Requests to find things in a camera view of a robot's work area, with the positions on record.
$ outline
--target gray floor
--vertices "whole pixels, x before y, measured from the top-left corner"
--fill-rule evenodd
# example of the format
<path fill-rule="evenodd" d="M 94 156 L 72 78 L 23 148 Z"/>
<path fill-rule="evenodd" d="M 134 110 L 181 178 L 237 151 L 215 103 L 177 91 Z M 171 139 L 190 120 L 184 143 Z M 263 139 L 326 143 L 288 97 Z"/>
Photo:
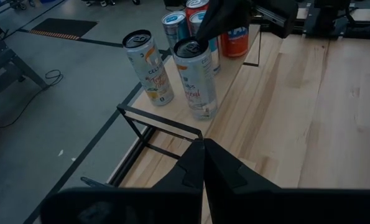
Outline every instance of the gray floor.
<path fill-rule="evenodd" d="M 54 6 L 0 15 L 0 26 L 22 27 Z M 129 32 L 149 29 L 160 49 L 168 45 L 160 24 L 168 13 L 162 0 L 130 0 L 86 7 L 66 0 L 24 28 L 46 18 L 98 21 L 84 38 L 120 43 Z M 16 32 L 6 43 L 40 76 L 59 69 L 64 79 L 38 96 L 20 120 L 0 132 L 0 223 L 22 223 L 61 178 L 138 82 L 124 49 Z M 0 125 L 12 121 L 39 91 L 27 79 L 0 94 Z M 63 188 L 85 186 L 81 176 L 105 182 L 135 140 L 120 116 Z"/>

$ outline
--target can lid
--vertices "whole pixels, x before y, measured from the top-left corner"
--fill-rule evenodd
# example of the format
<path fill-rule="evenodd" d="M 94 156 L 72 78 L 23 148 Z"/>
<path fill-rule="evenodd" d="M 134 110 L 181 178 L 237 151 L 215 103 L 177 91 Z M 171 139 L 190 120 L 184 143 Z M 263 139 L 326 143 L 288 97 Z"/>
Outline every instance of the can lid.
<path fill-rule="evenodd" d="M 125 48 L 135 48 L 146 44 L 152 38 L 152 34 L 148 30 L 137 30 L 131 32 L 123 38 Z"/>
<path fill-rule="evenodd" d="M 186 18 L 186 14 L 182 11 L 170 12 L 162 18 L 163 24 L 177 24 Z"/>
<path fill-rule="evenodd" d="M 181 58 L 193 58 L 201 55 L 208 49 L 208 41 L 199 42 L 195 37 L 185 38 L 175 44 L 173 51 Z"/>
<path fill-rule="evenodd" d="M 208 4 L 208 0 L 189 0 L 186 2 L 186 7 L 196 9 L 198 7 L 203 7 L 206 4 Z"/>
<path fill-rule="evenodd" d="M 190 16 L 190 22 L 199 24 L 203 22 L 206 10 L 201 10 Z"/>

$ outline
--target red can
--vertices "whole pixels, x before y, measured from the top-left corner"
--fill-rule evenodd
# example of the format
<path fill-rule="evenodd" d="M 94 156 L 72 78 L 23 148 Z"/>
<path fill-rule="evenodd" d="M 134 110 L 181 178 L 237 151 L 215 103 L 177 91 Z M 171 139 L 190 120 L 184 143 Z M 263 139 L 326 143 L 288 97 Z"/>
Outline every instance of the red can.
<path fill-rule="evenodd" d="M 240 57 L 248 51 L 248 28 L 239 27 L 221 35 L 222 54 Z"/>
<path fill-rule="evenodd" d="M 189 0 L 186 2 L 186 20 L 190 27 L 189 19 L 194 13 L 208 9 L 209 0 Z"/>

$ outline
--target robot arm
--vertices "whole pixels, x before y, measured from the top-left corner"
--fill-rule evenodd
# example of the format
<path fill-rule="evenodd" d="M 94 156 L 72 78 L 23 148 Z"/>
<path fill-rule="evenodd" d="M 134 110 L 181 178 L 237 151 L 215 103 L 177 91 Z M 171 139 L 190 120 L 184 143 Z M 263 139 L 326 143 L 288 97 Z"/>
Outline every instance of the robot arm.
<path fill-rule="evenodd" d="M 238 27 L 248 27 L 257 12 L 271 21 L 272 32 L 286 38 L 294 28 L 298 4 L 294 0 L 210 0 L 198 40 L 209 40 Z"/>

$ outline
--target can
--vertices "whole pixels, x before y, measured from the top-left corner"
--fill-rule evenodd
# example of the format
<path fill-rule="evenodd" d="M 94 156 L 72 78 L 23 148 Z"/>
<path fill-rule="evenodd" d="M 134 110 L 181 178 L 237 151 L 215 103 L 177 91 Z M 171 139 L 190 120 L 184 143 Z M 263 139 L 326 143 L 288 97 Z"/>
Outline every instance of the can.
<path fill-rule="evenodd" d="M 186 18 L 189 23 L 190 16 L 194 13 L 208 9 L 209 0 L 188 0 L 186 2 Z"/>
<path fill-rule="evenodd" d="M 240 57 L 248 51 L 248 28 L 239 27 L 221 35 L 222 54 Z"/>
<path fill-rule="evenodd" d="M 171 12 L 165 15 L 161 21 L 171 52 L 173 52 L 173 47 L 179 40 L 190 37 L 186 14 L 182 11 Z"/>
<path fill-rule="evenodd" d="M 192 35 L 196 36 L 198 29 L 200 28 L 201 22 L 203 22 L 206 10 L 198 11 L 190 16 L 190 30 Z M 218 44 L 218 37 L 212 38 L 208 41 L 212 56 L 212 67 L 214 75 L 218 74 L 221 70 L 220 64 L 220 51 Z"/>
<path fill-rule="evenodd" d="M 166 105 L 173 91 L 154 38 L 148 30 L 131 32 L 123 45 L 134 70 L 154 106 Z"/>
<path fill-rule="evenodd" d="M 189 37 L 178 42 L 173 51 L 193 117 L 199 120 L 213 118 L 218 110 L 218 100 L 208 42 Z"/>

